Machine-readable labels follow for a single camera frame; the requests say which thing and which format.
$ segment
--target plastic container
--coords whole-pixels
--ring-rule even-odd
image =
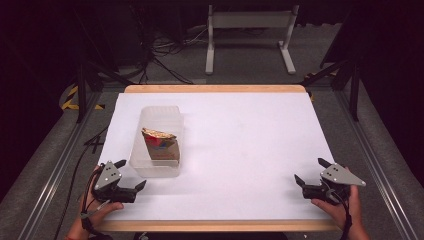
[[[171,133],[177,137],[180,159],[152,160],[147,151],[142,128]],[[184,119],[177,106],[149,106],[141,111],[140,122],[130,156],[130,166],[141,177],[177,177],[182,160]]]

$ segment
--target gray carpet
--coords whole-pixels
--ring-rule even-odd
[[[214,74],[206,76],[206,44],[187,47],[176,55],[159,58],[170,69],[193,80],[196,84],[288,84],[296,83],[310,72],[319,71],[325,52],[339,26],[295,28],[289,50],[296,67],[295,75],[288,75],[276,42],[282,33],[266,30],[262,35],[251,36],[241,31],[223,31],[216,38]],[[147,68],[147,84],[177,84],[167,71],[156,65]],[[367,153],[355,135],[349,118],[343,112],[337,95],[326,84],[327,80],[308,88],[314,94],[313,106],[332,151],[334,159],[349,166],[367,182],[361,189],[363,217],[372,239],[402,239],[403,235],[393,220],[390,208],[381,194],[378,182],[367,165]],[[73,169],[81,156],[84,142],[92,138],[110,122],[118,92],[123,87],[107,83],[100,94],[98,104],[105,104],[104,110],[94,110],[88,116],[74,151],[70,154],[69,165],[51,202],[34,229],[32,239],[52,239],[64,207]],[[424,239],[424,190],[405,164],[390,134],[378,117],[361,85],[359,99],[360,126],[370,143],[384,173],[393,187],[415,233],[416,239]],[[0,205],[0,239],[18,239],[37,203],[44,184],[60,158],[70,134],[75,127],[77,111],[65,110],[64,115],[40,145]],[[71,196],[71,204],[61,227],[62,239],[72,220],[77,215],[76,199],[83,191],[89,174],[100,156],[101,147],[92,153],[90,148],[82,158]],[[111,233],[114,239],[133,239],[134,233]],[[339,239],[341,232],[295,232],[286,233],[288,239]]]

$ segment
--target table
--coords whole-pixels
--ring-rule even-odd
[[[303,199],[293,177],[317,184],[317,158],[333,161],[302,86],[129,86],[117,100],[99,163],[129,159],[140,111],[150,105],[177,105],[184,116],[181,174],[149,178],[136,202],[109,215],[100,231],[337,229]],[[129,164],[120,172],[121,187],[143,180]]]

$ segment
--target snack package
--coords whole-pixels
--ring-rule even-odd
[[[147,128],[143,128],[141,132],[152,160],[180,160],[180,149],[175,135]]]

